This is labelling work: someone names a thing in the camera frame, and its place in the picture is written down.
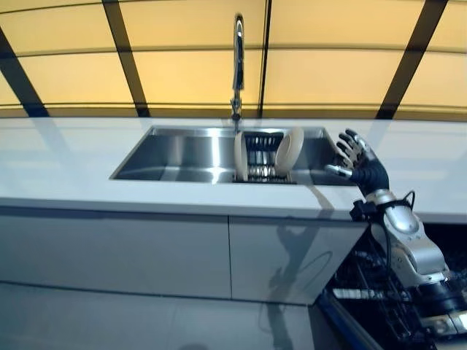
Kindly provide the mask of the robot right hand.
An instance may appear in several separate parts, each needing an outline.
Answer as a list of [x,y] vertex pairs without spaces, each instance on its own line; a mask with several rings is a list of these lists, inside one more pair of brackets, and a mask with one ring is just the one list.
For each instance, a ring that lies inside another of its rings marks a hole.
[[337,164],[325,166],[328,173],[348,179],[358,186],[365,197],[379,190],[390,189],[385,167],[360,134],[347,128],[339,134],[336,146],[341,154]]

